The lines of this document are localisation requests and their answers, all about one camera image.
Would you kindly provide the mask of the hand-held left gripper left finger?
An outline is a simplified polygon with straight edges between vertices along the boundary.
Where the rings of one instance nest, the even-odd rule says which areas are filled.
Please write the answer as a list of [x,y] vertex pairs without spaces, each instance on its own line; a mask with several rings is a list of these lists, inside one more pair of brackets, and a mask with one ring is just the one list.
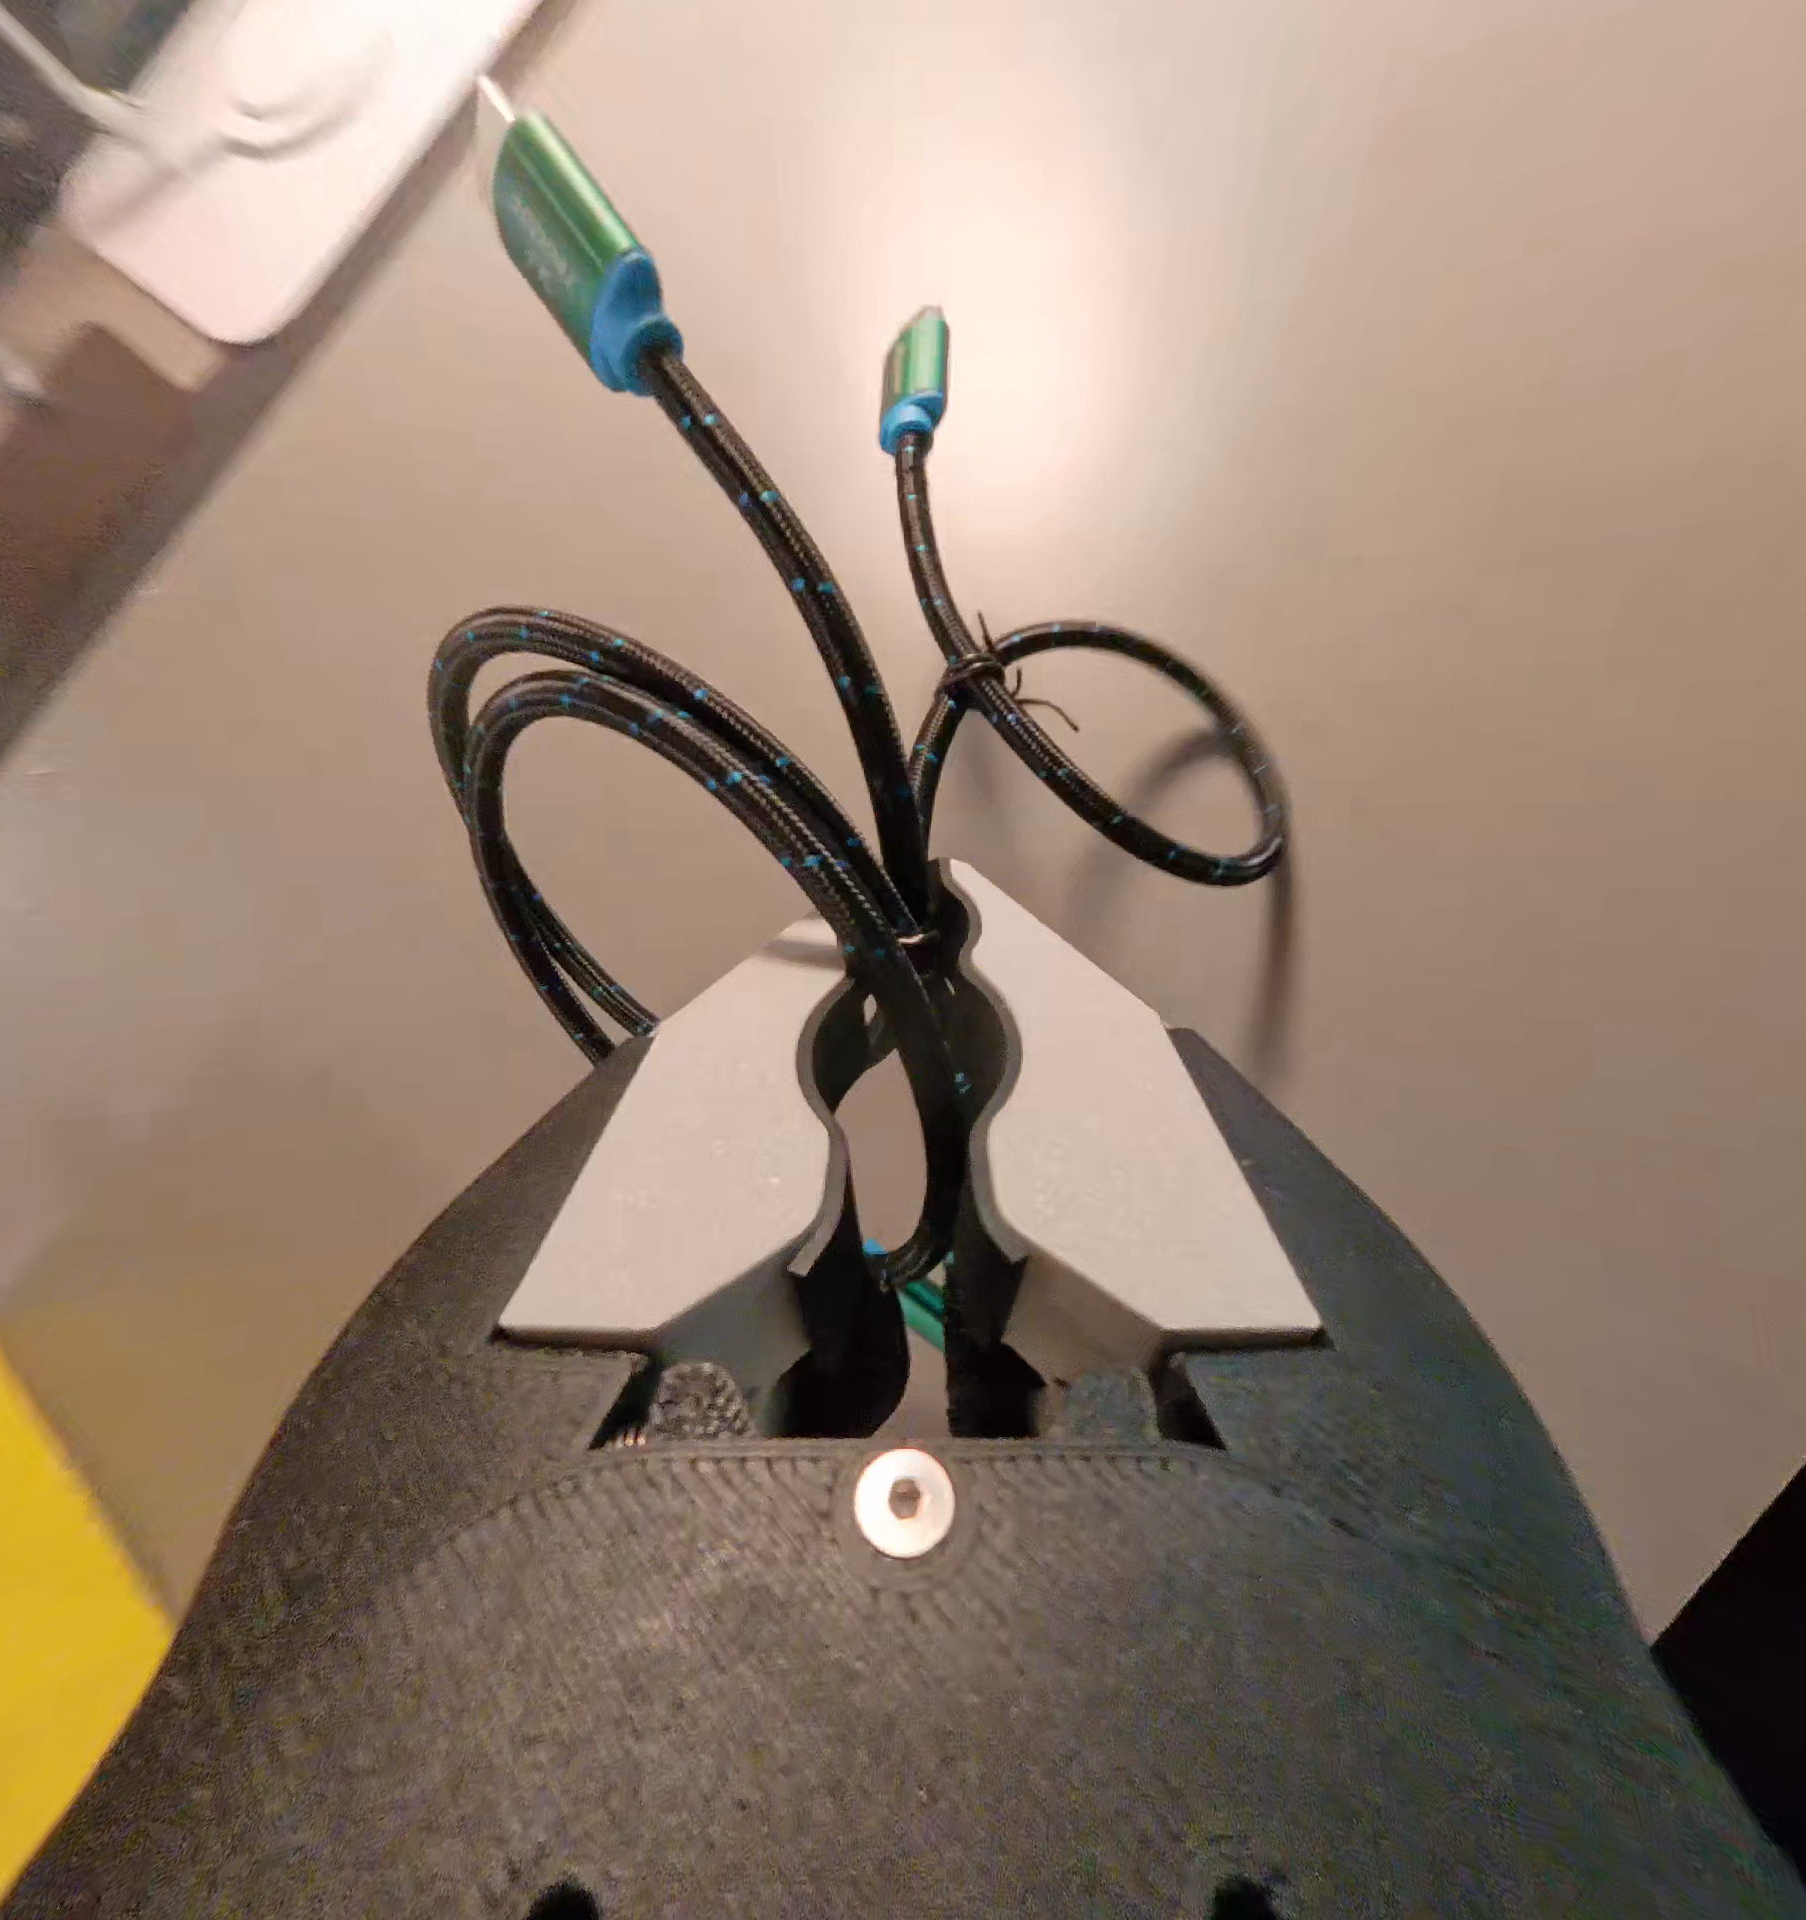
[[846,989],[837,937],[806,916],[665,1018],[496,1331],[779,1385],[816,1344],[799,1282],[852,1195],[816,1068]]

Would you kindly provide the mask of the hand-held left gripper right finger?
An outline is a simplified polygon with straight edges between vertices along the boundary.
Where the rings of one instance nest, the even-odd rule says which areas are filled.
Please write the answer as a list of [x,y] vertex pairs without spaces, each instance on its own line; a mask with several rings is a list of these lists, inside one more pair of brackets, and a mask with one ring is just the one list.
[[1315,1301],[1155,1008],[978,867],[954,856],[941,875],[964,907],[960,976],[1005,1044],[970,1161],[1011,1262],[1011,1352],[1077,1378],[1318,1341]]

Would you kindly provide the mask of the yellow plastic bin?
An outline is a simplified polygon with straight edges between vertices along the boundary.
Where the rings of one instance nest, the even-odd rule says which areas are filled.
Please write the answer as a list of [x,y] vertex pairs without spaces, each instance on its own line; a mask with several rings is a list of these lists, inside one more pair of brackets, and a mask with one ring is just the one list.
[[0,1898],[169,1646],[172,1620],[0,1350]]

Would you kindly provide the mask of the brown cardboard sheet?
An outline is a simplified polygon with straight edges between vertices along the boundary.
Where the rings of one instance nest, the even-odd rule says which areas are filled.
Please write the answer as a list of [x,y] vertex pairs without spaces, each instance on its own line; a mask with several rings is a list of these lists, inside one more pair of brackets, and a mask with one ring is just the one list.
[[0,755],[228,458],[241,356],[78,328],[0,428]]

